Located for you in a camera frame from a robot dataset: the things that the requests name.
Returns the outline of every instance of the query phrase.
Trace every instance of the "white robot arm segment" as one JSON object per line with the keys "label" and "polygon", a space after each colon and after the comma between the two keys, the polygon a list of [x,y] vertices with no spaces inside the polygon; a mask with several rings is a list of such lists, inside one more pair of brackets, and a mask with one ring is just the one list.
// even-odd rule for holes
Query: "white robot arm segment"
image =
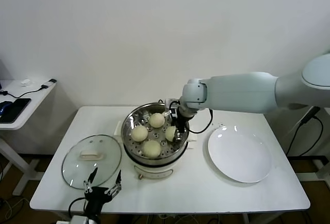
{"label": "white robot arm segment", "polygon": [[330,54],[284,77],[253,72],[192,79],[184,86],[180,102],[183,115],[203,108],[267,113],[277,107],[330,107]]}

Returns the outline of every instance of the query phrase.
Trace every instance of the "glass lid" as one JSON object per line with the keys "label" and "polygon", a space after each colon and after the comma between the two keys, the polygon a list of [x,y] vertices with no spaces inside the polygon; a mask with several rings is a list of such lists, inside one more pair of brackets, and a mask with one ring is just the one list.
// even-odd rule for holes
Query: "glass lid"
{"label": "glass lid", "polygon": [[93,135],[73,146],[62,163],[65,182],[84,189],[84,180],[97,168],[92,186],[107,181],[118,169],[122,157],[119,143],[108,135]]}

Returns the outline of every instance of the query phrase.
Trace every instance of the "smartphone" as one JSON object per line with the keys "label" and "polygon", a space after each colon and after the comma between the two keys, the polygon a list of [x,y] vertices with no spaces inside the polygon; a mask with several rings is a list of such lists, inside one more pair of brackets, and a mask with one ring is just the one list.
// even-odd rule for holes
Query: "smartphone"
{"label": "smartphone", "polygon": [[17,99],[7,107],[0,117],[0,124],[12,124],[20,116],[26,106],[30,103],[31,99],[23,98]]}

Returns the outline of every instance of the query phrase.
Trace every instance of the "floor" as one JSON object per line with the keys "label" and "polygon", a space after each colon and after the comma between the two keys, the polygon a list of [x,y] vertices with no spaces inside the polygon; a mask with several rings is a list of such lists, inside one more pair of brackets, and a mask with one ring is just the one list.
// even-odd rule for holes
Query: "floor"
{"label": "floor", "polygon": [[[37,170],[45,171],[50,158],[41,159]],[[6,166],[6,159],[0,157],[0,163],[2,166]],[[311,161],[292,161],[292,167],[297,173],[313,172],[316,171],[313,163]],[[0,198],[8,199],[8,202],[11,205],[17,203],[20,198],[11,198],[12,191],[14,190],[17,182],[19,181],[22,173],[15,168],[14,166],[8,171],[0,182]],[[303,188],[305,189],[308,198],[311,202],[311,207],[308,211],[305,212],[289,212],[281,215],[280,218],[277,218],[271,222],[271,224],[330,224],[330,191],[327,188],[326,184],[323,182],[304,182],[302,183]],[[30,181],[22,193],[22,196],[31,199],[35,189],[38,186],[38,182]],[[24,223],[24,224],[51,224],[56,223],[60,218],[51,212],[43,211],[34,211],[29,208],[27,203],[23,202],[18,204],[13,208],[12,213],[15,215],[11,220],[6,221],[7,224],[14,223]],[[4,223],[5,214],[8,211],[6,204],[1,205],[0,199],[0,224]],[[256,215],[249,215],[250,219],[255,218]],[[192,216],[180,216],[180,217],[168,217],[166,219],[160,219],[156,216],[138,216],[138,215],[103,215],[102,224],[116,224],[116,223],[133,223],[133,224],[178,224],[178,223],[196,223],[199,224],[217,224],[218,216],[217,215],[195,215]],[[243,223],[242,215],[230,214],[230,215],[221,215],[220,222],[222,224],[241,224]]]}

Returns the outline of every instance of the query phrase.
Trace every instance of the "white tabletop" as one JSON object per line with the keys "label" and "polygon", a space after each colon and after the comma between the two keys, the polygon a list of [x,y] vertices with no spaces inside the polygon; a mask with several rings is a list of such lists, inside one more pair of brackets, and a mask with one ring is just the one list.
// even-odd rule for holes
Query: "white tabletop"
{"label": "white tabletop", "polygon": [[[67,211],[83,190],[70,188],[61,176],[61,165],[67,151],[79,140],[94,134],[113,135],[117,122],[134,107],[82,107],[57,149],[43,176],[30,206],[36,210]],[[190,121],[200,130],[208,123],[208,111]],[[258,183],[239,183],[223,175],[209,159],[208,137],[218,124],[239,125],[253,129],[272,153],[270,174]],[[213,125],[198,135],[194,149],[188,149],[166,179],[137,178],[123,151],[122,190],[104,205],[104,213],[244,213],[303,210],[310,202],[266,119],[260,114],[214,111]],[[102,186],[112,187],[116,175]],[[83,201],[72,210],[81,212]]]}
{"label": "white tabletop", "polygon": [[[10,94],[14,96],[20,96],[29,91],[38,90],[41,85],[45,83],[45,81],[35,81],[33,84],[23,87],[21,86],[21,81],[19,80],[0,80],[2,89],[1,91],[8,91]],[[20,129],[26,121],[31,117],[36,108],[41,104],[44,98],[50,93],[50,91],[54,88],[55,84],[52,84],[47,89],[42,89],[35,93],[30,93],[24,95],[22,98],[30,98],[31,102],[26,106],[23,112],[19,115],[19,117],[12,124],[0,124],[0,130],[18,130]],[[3,101],[12,101],[14,102],[16,99],[11,97],[10,95],[0,95],[0,103]]]}

